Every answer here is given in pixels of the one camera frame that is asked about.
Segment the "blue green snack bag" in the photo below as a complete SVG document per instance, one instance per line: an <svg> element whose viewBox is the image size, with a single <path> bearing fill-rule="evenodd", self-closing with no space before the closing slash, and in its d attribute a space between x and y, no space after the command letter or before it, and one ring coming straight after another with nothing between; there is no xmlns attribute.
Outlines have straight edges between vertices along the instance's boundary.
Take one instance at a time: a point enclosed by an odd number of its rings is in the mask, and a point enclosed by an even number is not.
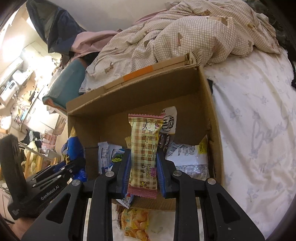
<svg viewBox="0 0 296 241"><path fill-rule="evenodd" d="M121 162L123 159L125 152L116 152L111 157L111 164L114 165L115 163Z"/></svg>

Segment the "white red snack bag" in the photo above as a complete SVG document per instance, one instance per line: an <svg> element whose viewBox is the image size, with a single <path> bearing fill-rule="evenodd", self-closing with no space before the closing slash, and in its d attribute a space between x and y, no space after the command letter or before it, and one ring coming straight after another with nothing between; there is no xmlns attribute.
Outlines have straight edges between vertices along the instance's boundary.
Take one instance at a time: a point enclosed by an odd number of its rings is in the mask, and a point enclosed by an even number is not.
<svg viewBox="0 0 296 241"><path fill-rule="evenodd" d="M207 146L207 136L194 146L172 142L165 158L172 161L177 170L188 174L191 178L206 180L210 177Z"/></svg>

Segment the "white blue snack bar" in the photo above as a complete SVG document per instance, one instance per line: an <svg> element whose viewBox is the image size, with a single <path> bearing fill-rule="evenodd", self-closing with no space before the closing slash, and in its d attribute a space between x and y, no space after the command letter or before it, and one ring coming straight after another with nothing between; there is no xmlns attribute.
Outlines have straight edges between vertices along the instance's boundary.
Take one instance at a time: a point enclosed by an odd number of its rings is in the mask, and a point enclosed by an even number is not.
<svg viewBox="0 0 296 241"><path fill-rule="evenodd" d="M134 199L134 195L127 193L123 199L116 199L116 201L123 207L129 209Z"/></svg>

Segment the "red white wafer bar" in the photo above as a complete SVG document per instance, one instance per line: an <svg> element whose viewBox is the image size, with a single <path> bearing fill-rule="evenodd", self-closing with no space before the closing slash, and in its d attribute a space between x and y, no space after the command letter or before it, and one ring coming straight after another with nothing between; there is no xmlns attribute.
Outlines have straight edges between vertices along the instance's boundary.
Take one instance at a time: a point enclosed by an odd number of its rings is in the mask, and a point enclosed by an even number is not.
<svg viewBox="0 0 296 241"><path fill-rule="evenodd" d="M112 166L112 157L122 151L120 145L110 144L108 142L98 143L98 172L103 174L108 168Z"/></svg>

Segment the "yellow peanut snack packet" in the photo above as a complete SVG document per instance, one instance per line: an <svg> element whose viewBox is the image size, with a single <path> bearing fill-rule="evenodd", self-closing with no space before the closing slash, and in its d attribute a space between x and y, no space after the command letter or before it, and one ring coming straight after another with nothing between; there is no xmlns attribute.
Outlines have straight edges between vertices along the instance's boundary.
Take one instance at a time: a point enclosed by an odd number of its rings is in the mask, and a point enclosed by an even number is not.
<svg viewBox="0 0 296 241"><path fill-rule="evenodd" d="M125 138L125 142L126 142L126 146L127 146L127 148L128 148L128 149L131 149L131 144L132 144L131 136L126 137L126 138Z"/></svg>

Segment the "pink plaid snack bar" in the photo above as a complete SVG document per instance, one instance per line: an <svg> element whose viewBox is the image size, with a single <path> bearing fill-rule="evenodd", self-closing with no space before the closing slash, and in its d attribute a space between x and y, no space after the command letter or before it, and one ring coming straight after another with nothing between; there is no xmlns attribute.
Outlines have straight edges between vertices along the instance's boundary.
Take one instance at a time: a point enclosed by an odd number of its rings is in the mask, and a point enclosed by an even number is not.
<svg viewBox="0 0 296 241"><path fill-rule="evenodd" d="M129 114L131 132L131 170L128 192L132 195L156 199L157 149L163 116Z"/></svg>

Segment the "blue tiger snack bag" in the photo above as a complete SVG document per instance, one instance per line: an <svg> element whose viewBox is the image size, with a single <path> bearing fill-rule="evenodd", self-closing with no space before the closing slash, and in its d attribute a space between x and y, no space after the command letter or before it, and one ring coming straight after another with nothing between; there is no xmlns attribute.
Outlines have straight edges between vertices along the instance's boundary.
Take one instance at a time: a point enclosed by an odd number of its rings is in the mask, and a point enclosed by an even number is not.
<svg viewBox="0 0 296 241"><path fill-rule="evenodd" d="M70 136L67 142L63 145L62 156L66 164L74 162L74 167L72 168L71 178L78 179L81 182L86 182L88 180L86 170L85 170L85 152L84 147L81 144L74 127L72 127Z"/></svg>

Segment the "dark meat snack packet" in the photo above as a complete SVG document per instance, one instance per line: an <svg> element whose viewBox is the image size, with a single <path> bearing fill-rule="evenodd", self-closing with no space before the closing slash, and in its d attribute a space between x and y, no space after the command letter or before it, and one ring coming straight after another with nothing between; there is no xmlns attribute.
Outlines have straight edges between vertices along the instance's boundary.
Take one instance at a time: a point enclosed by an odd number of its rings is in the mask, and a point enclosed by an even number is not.
<svg viewBox="0 0 296 241"><path fill-rule="evenodd" d="M164 108L161 112L163 117L162 129L159 132L158 148L165 154L174 139L177 126L177 109L175 106Z"/></svg>

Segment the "yellow chips snack bag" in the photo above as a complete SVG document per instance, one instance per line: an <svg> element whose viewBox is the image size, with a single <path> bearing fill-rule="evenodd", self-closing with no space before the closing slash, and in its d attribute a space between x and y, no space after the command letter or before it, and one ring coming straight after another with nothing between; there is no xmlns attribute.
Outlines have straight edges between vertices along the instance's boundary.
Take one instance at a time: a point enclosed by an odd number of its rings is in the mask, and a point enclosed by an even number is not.
<svg viewBox="0 0 296 241"><path fill-rule="evenodd" d="M137 238L141 241L150 240L147 234L149 227L149 211L145 209L130 208L121 213L121 228L125 236Z"/></svg>

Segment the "brown cardboard box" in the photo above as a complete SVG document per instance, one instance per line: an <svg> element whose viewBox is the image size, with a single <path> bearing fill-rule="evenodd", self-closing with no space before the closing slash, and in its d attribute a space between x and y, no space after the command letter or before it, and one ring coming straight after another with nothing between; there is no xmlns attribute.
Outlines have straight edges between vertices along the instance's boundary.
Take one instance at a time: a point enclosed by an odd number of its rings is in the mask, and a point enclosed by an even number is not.
<svg viewBox="0 0 296 241"><path fill-rule="evenodd" d="M171 106L177 109L174 141L196 145L207 137L210 176L220 181L223 154L212 92L203 67L183 56L147 66L66 104L68 127L85 148L88 177L99 175L99 142L126 145L130 113L159 115Z"/></svg>

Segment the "teal orange cushion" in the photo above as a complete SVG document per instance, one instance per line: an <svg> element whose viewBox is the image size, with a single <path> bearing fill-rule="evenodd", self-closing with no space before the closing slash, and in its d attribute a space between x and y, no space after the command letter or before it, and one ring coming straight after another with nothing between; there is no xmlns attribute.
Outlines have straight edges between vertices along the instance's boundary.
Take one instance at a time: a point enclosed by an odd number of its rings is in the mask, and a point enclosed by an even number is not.
<svg viewBox="0 0 296 241"><path fill-rule="evenodd" d="M43 104L67 111L66 103L80 96L79 89L85 78L86 67L86 62L81 58L68 64L42 97Z"/></svg>

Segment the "white floral bed sheet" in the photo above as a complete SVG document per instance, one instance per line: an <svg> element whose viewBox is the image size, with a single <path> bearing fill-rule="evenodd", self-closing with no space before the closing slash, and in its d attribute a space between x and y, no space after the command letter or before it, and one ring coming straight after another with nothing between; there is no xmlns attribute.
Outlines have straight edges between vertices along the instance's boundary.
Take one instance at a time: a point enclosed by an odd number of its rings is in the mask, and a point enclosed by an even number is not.
<svg viewBox="0 0 296 241"><path fill-rule="evenodd" d="M205 67L224 158L224 188L266 240L277 240L295 197L294 64L254 49Z"/></svg>

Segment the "pink cloth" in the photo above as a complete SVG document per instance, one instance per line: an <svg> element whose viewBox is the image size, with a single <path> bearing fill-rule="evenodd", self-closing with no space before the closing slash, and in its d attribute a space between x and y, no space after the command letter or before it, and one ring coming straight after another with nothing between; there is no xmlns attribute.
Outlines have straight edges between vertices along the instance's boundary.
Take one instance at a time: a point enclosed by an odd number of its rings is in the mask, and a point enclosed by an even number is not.
<svg viewBox="0 0 296 241"><path fill-rule="evenodd" d="M74 53L75 58L100 52L118 33L119 31L81 32L76 36L70 51Z"/></svg>

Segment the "beige checkered duvet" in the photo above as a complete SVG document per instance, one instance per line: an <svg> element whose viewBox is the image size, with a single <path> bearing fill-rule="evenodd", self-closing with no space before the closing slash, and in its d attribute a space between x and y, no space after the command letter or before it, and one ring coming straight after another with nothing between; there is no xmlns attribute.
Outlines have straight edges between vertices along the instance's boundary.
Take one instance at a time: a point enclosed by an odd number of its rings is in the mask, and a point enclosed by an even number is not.
<svg viewBox="0 0 296 241"><path fill-rule="evenodd" d="M87 67L79 92L194 50L202 65L212 65L254 48L280 53L268 18L244 1L183 1L117 33Z"/></svg>

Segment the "dark blue jacket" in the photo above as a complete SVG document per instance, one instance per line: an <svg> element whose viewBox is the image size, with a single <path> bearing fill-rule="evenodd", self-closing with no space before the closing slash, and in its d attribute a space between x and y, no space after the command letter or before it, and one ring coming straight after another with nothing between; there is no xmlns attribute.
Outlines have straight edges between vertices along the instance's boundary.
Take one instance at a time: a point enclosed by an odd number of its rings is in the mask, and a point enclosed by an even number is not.
<svg viewBox="0 0 296 241"><path fill-rule="evenodd" d="M47 44L49 53L69 55L82 28L69 12L50 1L27 1L27 12L40 38Z"/></svg>

